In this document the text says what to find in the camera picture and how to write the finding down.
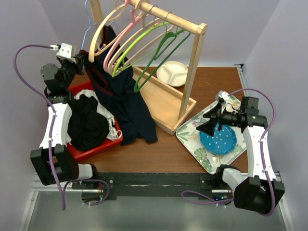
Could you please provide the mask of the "navy tank top red trim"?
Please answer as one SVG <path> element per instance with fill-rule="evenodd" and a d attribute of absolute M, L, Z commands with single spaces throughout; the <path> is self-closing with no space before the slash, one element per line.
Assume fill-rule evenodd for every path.
<path fill-rule="evenodd" d="M 157 142 L 155 121 L 141 93 L 134 92 L 133 68 L 116 77 L 104 71 L 103 62 L 109 50 L 94 57 L 93 63 L 88 60 L 88 51 L 80 49 L 78 53 L 84 58 L 84 70 L 100 104 L 117 118 L 124 137 L 122 145 L 133 143 L 137 138 L 143 138 L 147 143 Z"/>

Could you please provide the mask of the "light blue wire hanger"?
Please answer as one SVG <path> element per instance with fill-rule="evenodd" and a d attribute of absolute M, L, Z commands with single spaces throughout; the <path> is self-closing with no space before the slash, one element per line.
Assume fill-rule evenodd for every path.
<path fill-rule="evenodd" d="M 103 22 L 103 12 L 101 10 L 101 5 L 100 5 L 100 1 L 99 0 L 86 0 L 84 3 L 84 8 L 88 17 L 88 21 L 89 21 L 89 27 L 88 29 L 85 31 L 84 36 L 83 36 L 83 40 L 82 40 L 82 44 L 81 44 L 81 48 L 80 48 L 80 53 L 81 51 L 85 51 L 84 49 L 84 45 L 86 42 L 86 37 L 87 34 L 90 30 L 92 30 L 93 28 L 98 28 L 99 24 L 101 22 Z M 115 19 L 117 17 L 108 19 L 107 22 L 110 22 L 110 24 L 107 26 L 108 28 L 112 28 L 113 30 L 115 29 Z M 103 42 L 103 32 L 100 33 L 100 38 L 101 41 Z M 96 43 L 97 45 L 97 49 L 101 48 L 101 51 L 105 51 L 107 48 L 109 48 L 113 43 L 109 42 L 104 43 L 102 45 L 99 45 L 98 43 Z"/>

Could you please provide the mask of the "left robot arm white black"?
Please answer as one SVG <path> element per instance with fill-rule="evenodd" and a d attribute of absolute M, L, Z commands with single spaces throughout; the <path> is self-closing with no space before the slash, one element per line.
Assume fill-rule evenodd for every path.
<path fill-rule="evenodd" d="M 83 180 L 89 189 L 96 188 L 100 177 L 93 164 L 78 164 L 67 147 L 68 125 L 72 116 L 73 93 L 69 86 L 75 75 L 81 75 L 84 58 L 58 58 L 60 67 L 46 64 L 40 74 L 48 99 L 48 123 L 44 138 L 37 150 L 32 150 L 30 160 L 43 185 L 69 180 Z"/>

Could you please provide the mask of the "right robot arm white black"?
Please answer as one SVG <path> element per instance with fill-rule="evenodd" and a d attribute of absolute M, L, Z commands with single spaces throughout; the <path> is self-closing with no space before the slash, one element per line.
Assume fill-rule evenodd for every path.
<path fill-rule="evenodd" d="M 213 137 L 215 131 L 224 126 L 240 128 L 247 148 L 248 173 L 244 177 L 236 167 L 220 165 L 212 182 L 220 189 L 228 186 L 232 189 L 236 208 L 269 216 L 284 195 L 285 187 L 277 181 L 271 166 L 267 145 L 268 120 L 259 113 L 258 98 L 242 97 L 236 112 L 227 111 L 229 99 L 228 93 L 221 91 L 216 96 L 216 106 L 203 114 L 208 121 L 196 129 Z"/>

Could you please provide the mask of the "natural wooden hanger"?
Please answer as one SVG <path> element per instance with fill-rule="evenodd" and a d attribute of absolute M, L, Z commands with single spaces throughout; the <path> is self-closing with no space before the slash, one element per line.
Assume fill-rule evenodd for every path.
<path fill-rule="evenodd" d="M 111 40 L 109 43 L 103 43 L 102 46 L 98 43 L 98 39 L 100 39 L 100 41 L 103 42 L 103 39 L 106 38 L 106 36 L 103 35 L 105 31 L 104 26 L 106 25 L 106 23 L 109 21 L 112 22 L 118 19 L 124 13 L 127 7 L 125 3 L 117 6 L 117 2 L 118 1 L 116 0 L 115 8 L 101 21 L 101 23 L 97 27 L 96 32 L 93 35 L 92 41 L 90 43 L 89 55 L 88 55 L 88 60 L 91 63 L 94 62 L 95 56 L 100 55 L 105 50 L 107 50 L 109 47 L 111 47 L 119 37 L 119 35 L 116 36 L 115 39 Z"/>

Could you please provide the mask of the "wooden hanger rack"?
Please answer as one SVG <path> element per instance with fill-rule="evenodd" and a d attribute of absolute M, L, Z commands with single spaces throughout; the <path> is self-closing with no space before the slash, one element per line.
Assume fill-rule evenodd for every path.
<path fill-rule="evenodd" d="M 139 22 L 126 37 L 121 41 L 118 47 L 130 38 L 135 32 L 137 32 L 143 24 L 148 24 L 155 18 L 162 19 L 163 22 L 167 22 L 174 25 L 171 32 L 184 29 L 185 32 L 181 34 L 177 40 L 168 48 L 166 53 L 169 53 L 189 32 L 194 35 L 193 48 L 191 52 L 190 62 L 188 66 L 188 73 L 184 86 L 184 92 L 180 92 L 168 84 L 162 82 L 157 77 L 153 76 L 145 83 L 142 89 L 139 91 L 144 98 L 151 116 L 156 124 L 165 132 L 173 135 L 176 129 L 183 123 L 185 118 L 190 114 L 196 105 L 196 101 L 190 98 L 192 86 L 196 74 L 196 70 L 199 63 L 199 58 L 204 44 L 207 25 L 201 23 L 196 25 L 181 17 L 178 17 L 172 13 L 168 13 L 163 9 L 154 6 L 148 0 L 125 0 L 123 1 L 127 5 L 131 5 L 136 11 L 137 16 L 139 12 L 146 13 L 145 22 Z M 147 44 L 150 40 L 157 37 L 159 34 L 166 34 L 166 27 L 162 26 L 157 30 L 151 32 L 146 36 L 137 46 L 127 55 L 125 60 L 134 55 L 140 48 Z M 131 66 L 134 71 L 133 79 L 136 81 L 143 69 Z M 148 71 L 142 77 L 140 84 L 149 76 Z"/>

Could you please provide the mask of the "lime green hanger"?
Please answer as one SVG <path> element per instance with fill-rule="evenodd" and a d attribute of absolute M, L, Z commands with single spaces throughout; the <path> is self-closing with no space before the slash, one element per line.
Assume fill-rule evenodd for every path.
<path fill-rule="evenodd" d="M 134 65 L 139 60 L 143 59 L 144 57 L 148 56 L 145 55 L 141 57 L 140 59 L 133 61 L 138 56 L 140 56 L 148 47 L 153 45 L 156 41 L 161 39 L 165 34 L 162 33 L 158 35 L 156 38 L 152 39 L 150 42 L 148 42 L 145 46 L 143 46 L 139 51 L 137 51 L 133 56 L 125 60 L 127 55 L 131 52 L 131 50 L 140 43 L 148 34 L 151 32 L 157 30 L 158 28 L 165 26 L 166 32 L 171 32 L 174 28 L 173 24 L 162 22 L 160 19 L 155 20 L 154 24 L 148 23 L 145 28 L 140 29 L 137 31 L 134 35 L 132 35 L 121 47 L 120 49 L 113 55 L 113 57 L 110 59 L 110 62 L 114 61 L 112 65 L 111 70 L 111 76 L 116 77 L 118 76 L 122 71 L 128 69 L 132 65 Z"/>

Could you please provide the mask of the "pink plastic hanger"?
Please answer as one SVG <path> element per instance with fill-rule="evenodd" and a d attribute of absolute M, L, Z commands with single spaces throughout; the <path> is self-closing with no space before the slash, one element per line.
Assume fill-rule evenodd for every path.
<path fill-rule="evenodd" d="M 127 33 L 130 32 L 142 19 L 145 19 L 145 17 L 147 16 L 147 14 L 143 12 L 139 12 L 138 15 L 136 16 L 135 11 L 136 10 L 134 8 L 130 10 L 130 23 L 113 40 L 111 49 L 109 50 L 107 56 L 104 59 L 103 69 L 105 72 L 108 72 L 110 75 L 112 74 L 111 70 L 112 70 L 112 65 L 114 63 L 114 61 L 110 62 L 110 59 L 112 58 L 113 53 L 116 51 L 117 46 L 124 39 Z"/>

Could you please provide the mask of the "beige plastic hanger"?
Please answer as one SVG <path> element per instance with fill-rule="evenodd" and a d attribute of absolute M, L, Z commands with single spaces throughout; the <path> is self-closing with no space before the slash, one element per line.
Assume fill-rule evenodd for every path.
<path fill-rule="evenodd" d="M 148 36 L 154 30 L 168 25 L 167 22 L 163 23 L 162 19 L 155 18 L 153 21 L 149 22 L 148 24 L 143 24 L 142 27 L 135 32 L 130 38 L 128 38 L 121 47 L 121 41 L 126 37 L 127 33 L 131 31 L 139 22 L 145 22 L 145 16 L 138 16 L 134 17 L 132 15 L 132 19 L 134 20 L 131 22 L 122 32 L 118 35 L 115 40 L 115 43 L 112 45 L 111 49 L 107 53 L 104 62 L 103 62 L 103 69 L 105 72 L 110 74 L 112 77 L 119 75 L 120 72 L 130 68 L 138 61 L 144 59 L 145 57 L 149 56 L 150 54 L 143 54 L 145 51 L 148 50 L 153 44 L 157 41 L 162 39 L 165 35 L 164 33 L 159 34 L 154 39 L 150 40 L 147 44 L 145 44 L 142 48 L 140 48 L 134 55 L 130 58 L 125 60 L 127 54 L 130 53 L 136 46 L 139 44 L 146 36 Z"/>

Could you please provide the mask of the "dark green hanger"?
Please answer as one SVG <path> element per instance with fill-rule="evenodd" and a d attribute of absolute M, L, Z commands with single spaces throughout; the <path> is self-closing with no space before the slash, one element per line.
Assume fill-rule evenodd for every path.
<path fill-rule="evenodd" d="M 166 53 L 168 48 L 177 40 L 177 38 L 185 32 L 184 29 L 176 30 L 176 32 L 167 32 L 163 38 L 161 39 L 159 45 L 157 46 L 156 51 L 154 52 L 154 55 L 150 59 L 149 63 L 146 65 L 142 73 L 139 75 L 139 77 L 136 80 L 135 86 L 134 86 L 134 92 L 139 92 L 142 87 L 145 85 L 145 83 L 153 76 L 154 72 L 158 70 L 159 67 L 164 64 L 165 61 L 168 60 L 168 58 L 189 38 L 191 35 L 191 32 L 189 32 L 172 50 L 169 51 L 169 53 Z M 163 60 L 157 65 L 157 67 L 154 69 L 152 73 L 149 74 L 148 77 L 140 84 L 140 81 L 142 77 L 145 75 L 145 73 L 148 71 L 149 67 L 152 65 L 154 61 L 159 59 L 161 56 L 163 56 Z"/>

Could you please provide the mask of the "floral leaf tray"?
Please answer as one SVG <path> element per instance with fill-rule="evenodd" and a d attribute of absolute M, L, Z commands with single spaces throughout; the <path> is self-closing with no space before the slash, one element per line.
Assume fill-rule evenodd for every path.
<path fill-rule="evenodd" d="M 216 106 L 214 101 L 208 107 L 197 113 L 186 123 L 180 126 L 176 131 L 176 137 L 189 151 L 189 153 L 197 160 L 197 162 L 210 174 L 216 172 L 220 165 L 231 165 L 244 151 L 246 151 L 246 143 L 240 128 L 232 127 L 235 131 L 237 144 L 235 149 L 226 155 L 214 155 L 207 151 L 200 142 L 199 131 L 196 127 L 205 123 L 208 119 L 203 118 L 203 114 L 210 111 Z"/>

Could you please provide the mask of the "white divided dish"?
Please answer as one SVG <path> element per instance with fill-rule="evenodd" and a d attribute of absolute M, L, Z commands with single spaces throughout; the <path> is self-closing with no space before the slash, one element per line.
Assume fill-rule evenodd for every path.
<path fill-rule="evenodd" d="M 186 82 L 188 67 L 181 62 L 168 61 L 161 65 L 156 76 L 162 82 L 172 86 L 181 87 Z"/>

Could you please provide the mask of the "white garment in bin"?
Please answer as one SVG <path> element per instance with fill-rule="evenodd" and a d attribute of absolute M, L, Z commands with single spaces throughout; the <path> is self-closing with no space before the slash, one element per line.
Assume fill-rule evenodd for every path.
<path fill-rule="evenodd" d="M 99 114 L 103 115 L 104 117 L 106 117 L 106 119 L 108 120 L 108 123 L 109 123 L 109 134 L 107 135 L 107 139 L 112 140 L 112 141 L 119 139 L 120 135 L 118 134 L 118 130 L 114 126 L 115 125 L 115 117 L 111 112 L 109 112 L 104 106 L 101 105 L 95 91 L 93 91 L 93 90 L 82 90 L 76 96 L 74 96 L 74 100 L 78 99 L 80 97 L 80 95 L 85 95 L 87 97 L 93 96 L 97 100 L 97 102 L 98 102 L 97 112 Z M 71 138 L 67 134 L 66 142 L 70 143 L 70 141 L 71 141 Z"/>

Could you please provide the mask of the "red plastic bin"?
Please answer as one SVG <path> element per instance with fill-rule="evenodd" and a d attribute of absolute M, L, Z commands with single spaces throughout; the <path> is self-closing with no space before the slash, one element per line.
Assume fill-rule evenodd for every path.
<path fill-rule="evenodd" d="M 72 91 L 74 96 L 76 96 L 82 90 L 94 90 L 90 81 L 86 81 L 86 82 L 71 86 L 71 87 L 69 87 L 69 89 Z M 114 126 L 118 130 L 118 134 L 120 135 L 120 138 L 115 140 L 115 141 L 105 139 L 100 146 L 98 146 L 94 149 L 91 149 L 89 151 L 79 151 L 73 145 L 71 145 L 70 143 L 67 143 L 67 148 L 70 151 L 70 153 L 73 155 L 73 157 L 79 162 L 79 161 L 82 161 L 86 158 L 89 158 L 89 157 L 91 157 L 95 154 L 99 154 L 99 153 L 104 152 L 104 151 L 106 151 L 110 148 L 118 146 L 122 143 L 123 136 L 122 136 L 120 126 L 119 126 L 116 118 L 115 118 L 115 125 Z"/>

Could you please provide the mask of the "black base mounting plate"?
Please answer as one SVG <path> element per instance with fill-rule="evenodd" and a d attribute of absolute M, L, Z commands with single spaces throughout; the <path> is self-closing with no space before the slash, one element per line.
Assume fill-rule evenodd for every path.
<path fill-rule="evenodd" d="M 119 196 L 180 197 L 186 190 L 220 200 L 232 198 L 228 186 L 213 185 L 212 176 L 206 173 L 101 172 L 96 174 L 96 178 L 108 184 L 108 200 Z"/>

